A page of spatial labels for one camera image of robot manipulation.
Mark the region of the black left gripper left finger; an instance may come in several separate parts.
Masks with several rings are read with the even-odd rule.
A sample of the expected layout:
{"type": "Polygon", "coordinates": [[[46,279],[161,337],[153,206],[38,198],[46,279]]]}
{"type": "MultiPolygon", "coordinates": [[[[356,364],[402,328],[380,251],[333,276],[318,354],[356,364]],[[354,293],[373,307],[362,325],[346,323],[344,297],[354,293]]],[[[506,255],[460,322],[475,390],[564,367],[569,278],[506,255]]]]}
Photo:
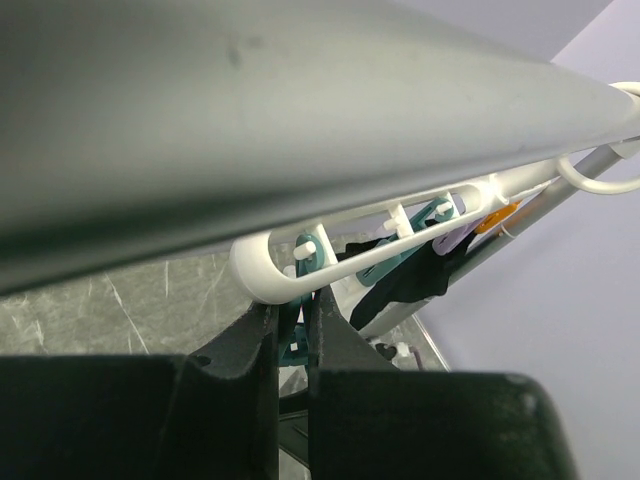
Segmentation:
{"type": "Polygon", "coordinates": [[[190,355],[5,356],[5,479],[274,479],[274,307],[190,355]]]}

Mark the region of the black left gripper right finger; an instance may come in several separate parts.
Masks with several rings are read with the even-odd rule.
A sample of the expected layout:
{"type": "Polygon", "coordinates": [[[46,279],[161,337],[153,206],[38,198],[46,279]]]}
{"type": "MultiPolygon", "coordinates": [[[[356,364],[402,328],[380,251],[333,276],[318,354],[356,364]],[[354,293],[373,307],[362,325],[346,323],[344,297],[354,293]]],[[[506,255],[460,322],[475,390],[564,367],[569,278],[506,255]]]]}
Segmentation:
{"type": "Polygon", "coordinates": [[[316,479],[575,479],[554,404],[532,378],[401,370],[342,317],[309,321],[309,462],[316,479]]]}

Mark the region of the white plastic clip hanger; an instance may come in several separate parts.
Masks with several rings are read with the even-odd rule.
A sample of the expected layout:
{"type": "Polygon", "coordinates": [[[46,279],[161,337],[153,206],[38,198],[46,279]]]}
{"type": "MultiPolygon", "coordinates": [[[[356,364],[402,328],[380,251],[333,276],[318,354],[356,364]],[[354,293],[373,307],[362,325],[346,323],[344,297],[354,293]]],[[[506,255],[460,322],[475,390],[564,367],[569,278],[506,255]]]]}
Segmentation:
{"type": "Polygon", "coordinates": [[[460,226],[487,217],[517,200],[541,191],[556,179],[596,195],[618,195],[638,189],[636,178],[603,182],[580,173],[566,157],[558,157],[446,185],[426,192],[347,210],[291,227],[301,238],[294,249],[303,274],[289,277],[272,261],[265,231],[234,241],[230,268],[243,291],[264,304],[283,304],[360,272],[388,264],[405,253],[460,226]],[[391,240],[340,261],[328,239],[331,224],[352,222],[375,213],[387,216],[383,229],[391,240]]]}

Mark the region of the black underwear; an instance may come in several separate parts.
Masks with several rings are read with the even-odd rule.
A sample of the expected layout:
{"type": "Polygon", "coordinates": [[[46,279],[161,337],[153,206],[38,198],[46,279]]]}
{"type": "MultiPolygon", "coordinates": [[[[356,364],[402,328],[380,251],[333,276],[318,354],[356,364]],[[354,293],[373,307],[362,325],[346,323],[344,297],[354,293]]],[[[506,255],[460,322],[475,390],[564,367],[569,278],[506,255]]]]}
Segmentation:
{"type": "Polygon", "coordinates": [[[376,282],[354,307],[349,322],[356,330],[367,326],[388,304],[415,303],[443,296],[450,277],[462,264],[475,240],[474,228],[446,254],[439,255],[429,241],[376,282]]]}

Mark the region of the purple plastic clip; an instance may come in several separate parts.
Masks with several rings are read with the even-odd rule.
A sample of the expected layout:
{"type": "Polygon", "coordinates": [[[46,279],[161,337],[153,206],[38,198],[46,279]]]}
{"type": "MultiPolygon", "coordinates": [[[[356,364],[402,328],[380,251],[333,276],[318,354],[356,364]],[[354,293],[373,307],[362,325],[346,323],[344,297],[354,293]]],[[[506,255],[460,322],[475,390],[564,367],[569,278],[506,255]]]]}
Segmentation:
{"type": "Polygon", "coordinates": [[[469,234],[473,233],[481,222],[482,220],[477,220],[451,230],[450,232],[447,232],[446,234],[443,234],[439,237],[436,237],[432,241],[433,251],[439,256],[448,254],[469,234]]]}

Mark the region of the orange plastic clip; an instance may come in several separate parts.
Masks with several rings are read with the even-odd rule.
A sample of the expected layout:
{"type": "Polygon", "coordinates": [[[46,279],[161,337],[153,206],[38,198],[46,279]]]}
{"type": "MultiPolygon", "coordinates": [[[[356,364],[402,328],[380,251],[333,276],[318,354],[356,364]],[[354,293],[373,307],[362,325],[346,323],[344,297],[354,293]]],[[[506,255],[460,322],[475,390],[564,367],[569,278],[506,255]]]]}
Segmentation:
{"type": "Polygon", "coordinates": [[[492,212],[476,226],[474,233],[478,235],[487,233],[515,213],[518,210],[519,205],[520,201],[516,201],[492,212]]]}

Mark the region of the silver white clothes rack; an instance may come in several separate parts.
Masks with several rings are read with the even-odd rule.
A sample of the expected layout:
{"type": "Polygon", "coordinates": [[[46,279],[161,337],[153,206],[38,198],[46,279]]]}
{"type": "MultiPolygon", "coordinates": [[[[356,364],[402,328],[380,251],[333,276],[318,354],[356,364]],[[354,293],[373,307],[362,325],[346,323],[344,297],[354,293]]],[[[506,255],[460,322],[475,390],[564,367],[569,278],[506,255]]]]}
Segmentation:
{"type": "Polygon", "coordinates": [[[638,135],[632,83],[385,1],[5,1],[1,291],[265,231],[295,277],[295,225],[638,135]]]}

